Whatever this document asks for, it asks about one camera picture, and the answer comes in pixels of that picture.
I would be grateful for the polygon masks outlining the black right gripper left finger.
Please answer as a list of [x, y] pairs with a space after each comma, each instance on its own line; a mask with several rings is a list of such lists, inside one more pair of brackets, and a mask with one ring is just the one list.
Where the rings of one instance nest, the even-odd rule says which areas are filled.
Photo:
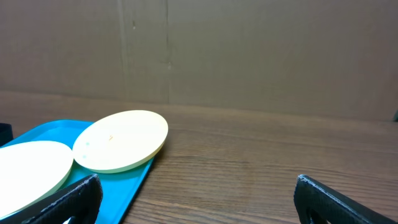
[[97, 174], [88, 175], [1, 220], [1, 224], [94, 224], [103, 199]]

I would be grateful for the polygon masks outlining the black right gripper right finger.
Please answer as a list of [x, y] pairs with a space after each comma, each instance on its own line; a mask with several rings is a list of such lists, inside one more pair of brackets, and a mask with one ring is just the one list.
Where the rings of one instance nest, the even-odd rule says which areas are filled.
[[294, 204], [301, 224], [397, 224], [303, 174], [297, 177]]

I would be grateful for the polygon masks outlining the yellow plate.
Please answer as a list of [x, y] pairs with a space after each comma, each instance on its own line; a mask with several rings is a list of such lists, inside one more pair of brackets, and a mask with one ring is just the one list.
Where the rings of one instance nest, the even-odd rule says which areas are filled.
[[72, 150], [56, 141], [30, 141], [1, 148], [1, 218], [56, 192], [68, 178]]
[[75, 140], [74, 160], [103, 174], [124, 172], [152, 159], [169, 131], [161, 115], [130, 110], [109, 115], [87, 127]]

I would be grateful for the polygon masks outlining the blue serving tray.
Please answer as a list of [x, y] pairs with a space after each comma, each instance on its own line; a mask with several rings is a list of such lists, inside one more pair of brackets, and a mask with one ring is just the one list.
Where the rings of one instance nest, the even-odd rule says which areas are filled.
[[[41, 124], [5, 144], [10, 146], [29, 141], [57, 141], [72, 147], [76, 138], [91, 125], [90, 121], [62, 119]], [[153, 159], [131, 170], [100, 174], [103, 199], [96, 223], [122, 223], [139, 194]]]

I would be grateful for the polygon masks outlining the black water tray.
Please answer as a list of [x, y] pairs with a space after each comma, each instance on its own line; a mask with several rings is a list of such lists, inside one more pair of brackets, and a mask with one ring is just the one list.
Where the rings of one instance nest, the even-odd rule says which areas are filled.
[[12, 125], [0, 123], [0, 146], [7, 144], [14, 139]]

